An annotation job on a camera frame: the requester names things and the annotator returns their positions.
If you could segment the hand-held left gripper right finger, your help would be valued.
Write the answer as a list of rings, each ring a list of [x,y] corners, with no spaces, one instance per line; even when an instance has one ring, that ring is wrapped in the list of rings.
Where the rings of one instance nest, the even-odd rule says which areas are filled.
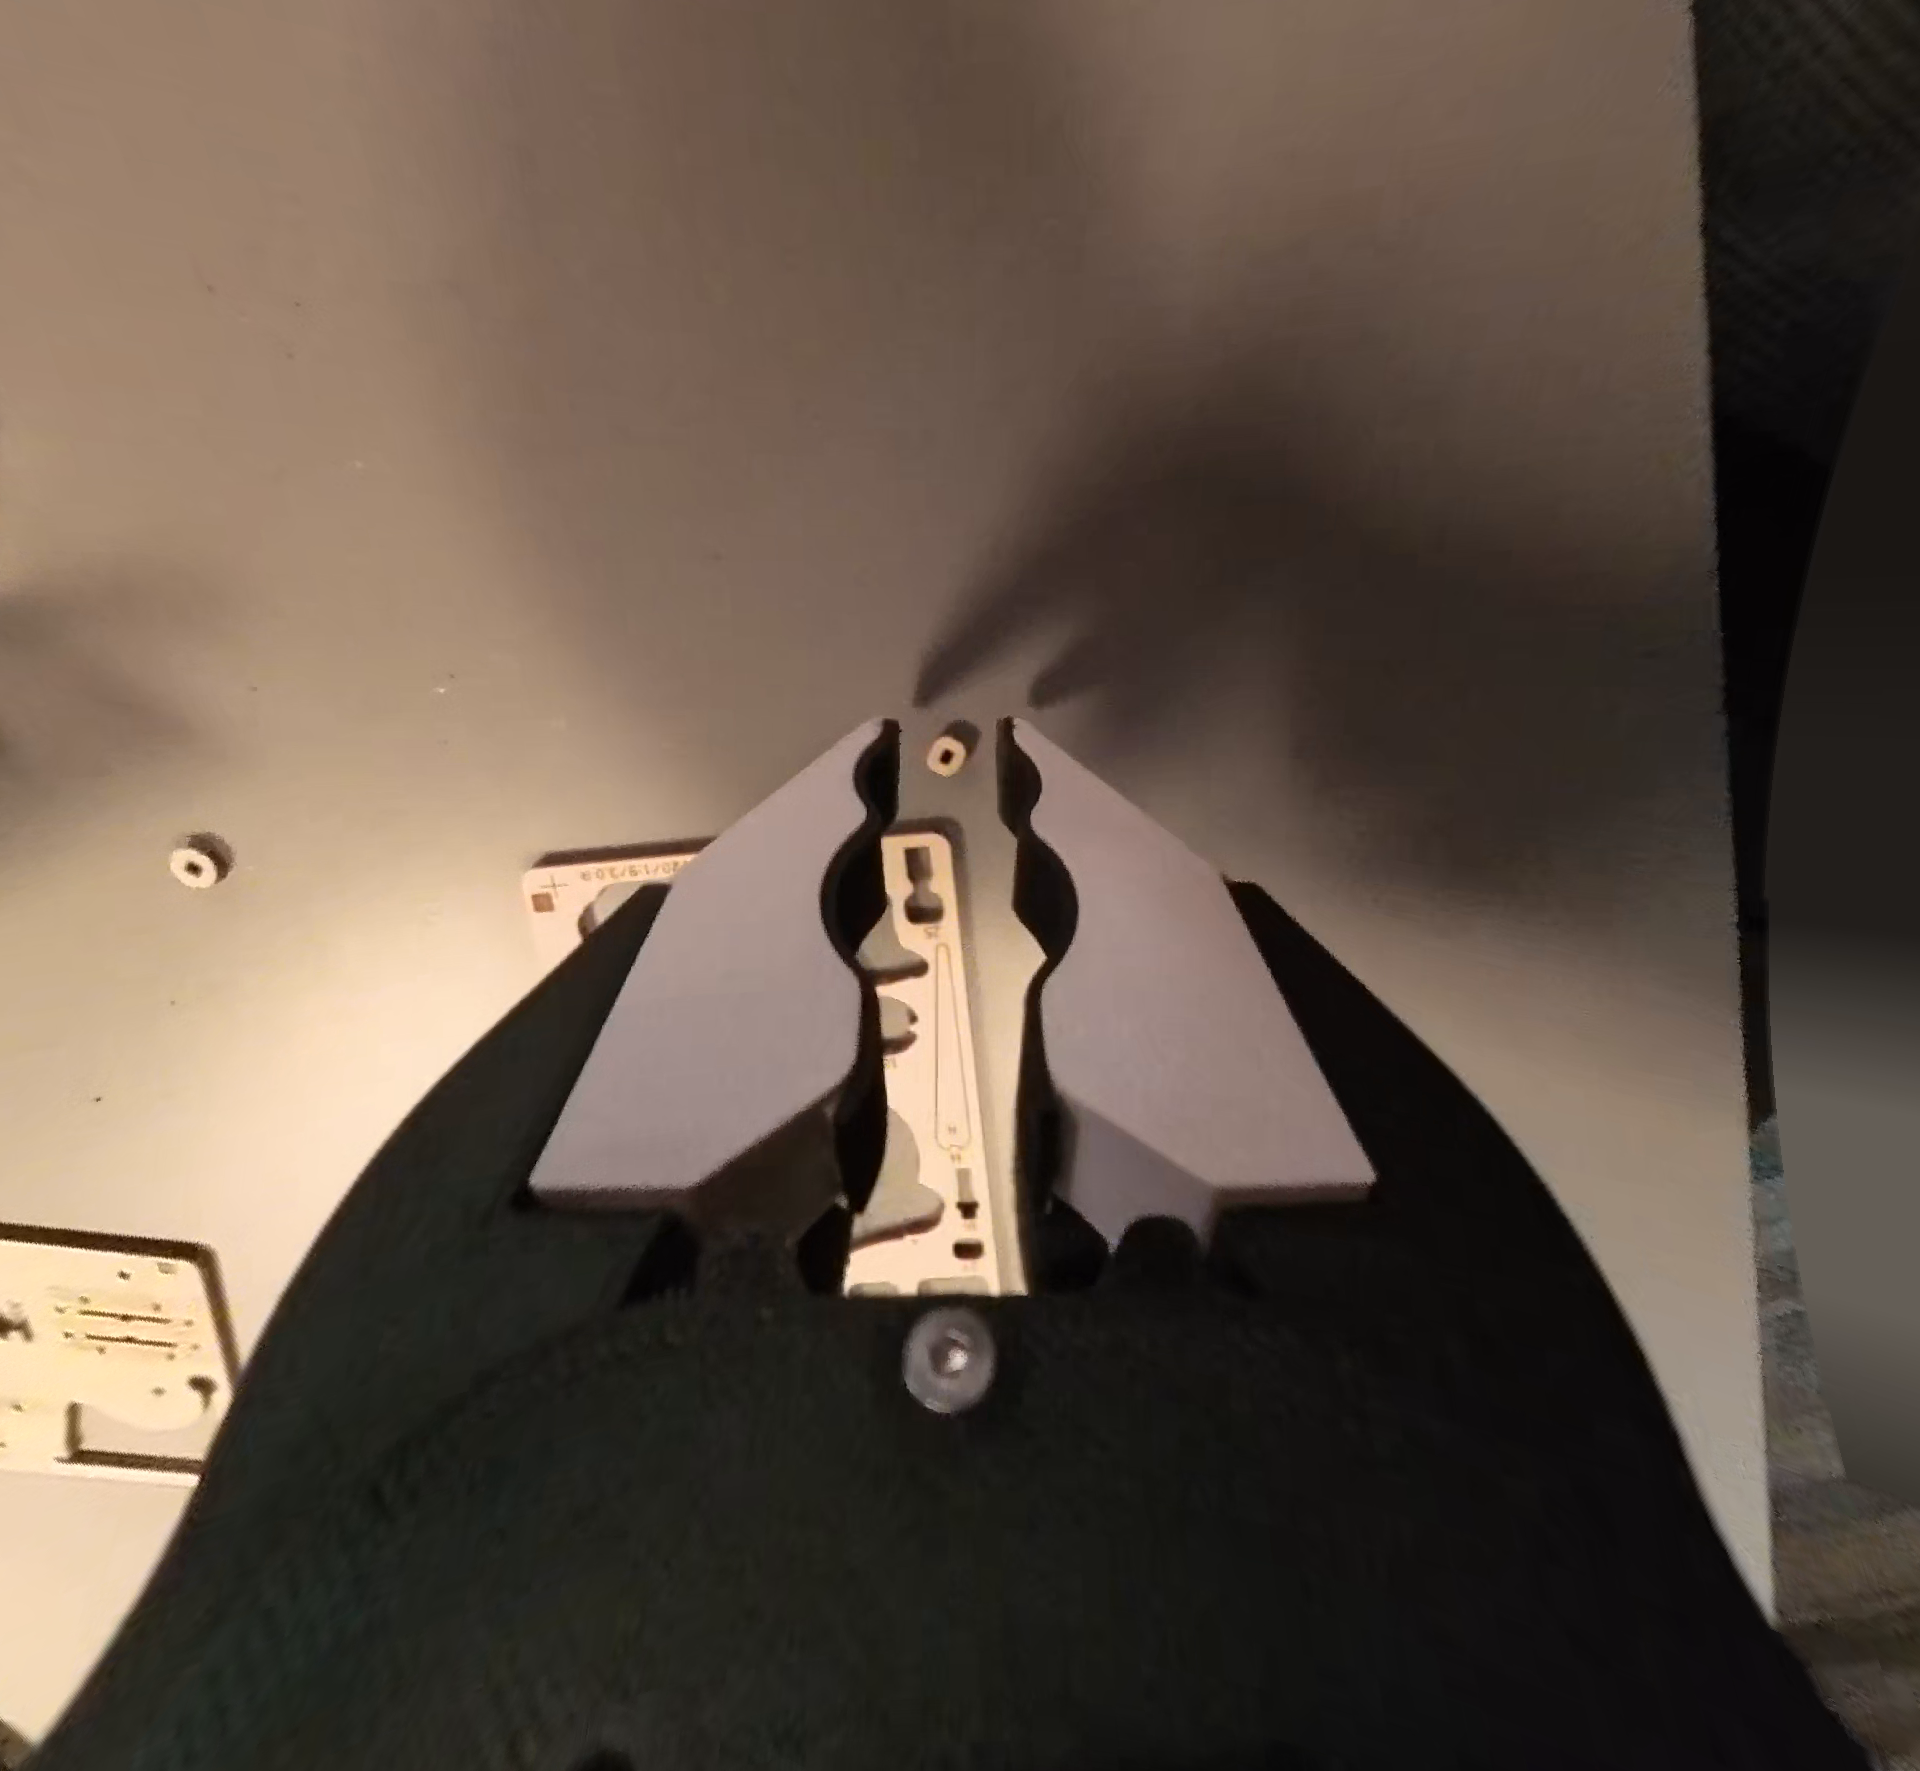
[[[1208,1246],[1232,1211],[1361,1204],[1378,1184],[1229,879],[1033,720],[996,726],[1017,917],[1042,949],[1024,1065],[1047,1202],[1107,1246]]]

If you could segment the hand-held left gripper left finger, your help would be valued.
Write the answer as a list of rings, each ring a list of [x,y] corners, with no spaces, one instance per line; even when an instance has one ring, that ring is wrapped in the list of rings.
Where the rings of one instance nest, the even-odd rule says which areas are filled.
[[[876,716],[668,884],[532,1164],[550,1211],[665,1211],[794,1243],[847,1206],[842,1100],[870,1085],[878,838],[898,726]]]

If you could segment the punched-out wooden parts sheet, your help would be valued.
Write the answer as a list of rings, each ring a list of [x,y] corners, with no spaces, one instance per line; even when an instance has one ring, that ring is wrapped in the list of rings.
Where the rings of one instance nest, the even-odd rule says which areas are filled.
[[[1017,1219],[996,1211],[960,827],[898,823],[883,839],[883,881],[890,917],[860,946],[860,965],[878,987],[890,1121],[839,1293],[853,1303],[993,1299],[1023,1275]]]

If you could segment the white cutout plate at left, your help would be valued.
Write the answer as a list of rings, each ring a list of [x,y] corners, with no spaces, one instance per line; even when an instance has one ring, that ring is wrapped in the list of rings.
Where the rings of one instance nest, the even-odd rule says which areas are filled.
[[[194,1489],[239,1352],[210,1246],[5,1226],[5,1469]]]

